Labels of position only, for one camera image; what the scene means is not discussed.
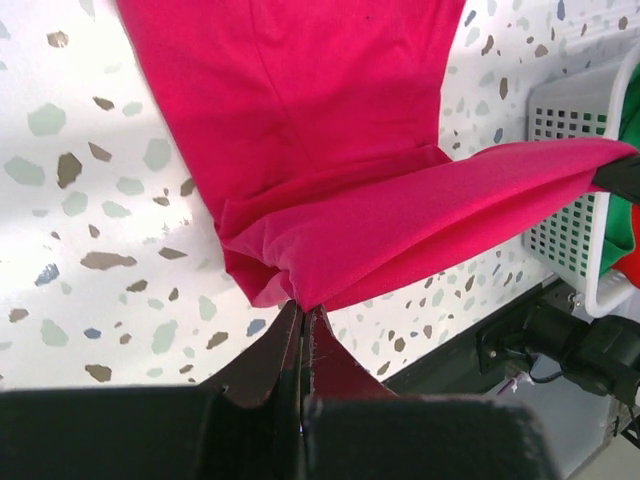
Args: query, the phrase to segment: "clothing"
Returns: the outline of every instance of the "clothing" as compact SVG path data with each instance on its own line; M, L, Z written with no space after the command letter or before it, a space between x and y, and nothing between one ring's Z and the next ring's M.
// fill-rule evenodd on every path
M636 148L640 147L639 113L640 68L636 68L631 75L625 92L618 134L621 141ZM602 260L600 261L600 275L607 273L618 260L635 250L635 238L631 225L631 202L612 194L609 197L607 225L602 245Z
M631 223L635 238L640 238L640 206L638 205L633 205L631 208ZM614 268L624 273L631 283L640 288L640 249L636 248L631 254L619 260Z
M151 90L254 306L351 305L507 240L632 147L437 147L464 2L119 0Z
M607 225L602 244L600 275L607 273L618 260L629 255L635 248L636 242L631 227L631 202L612 194L609 197Z

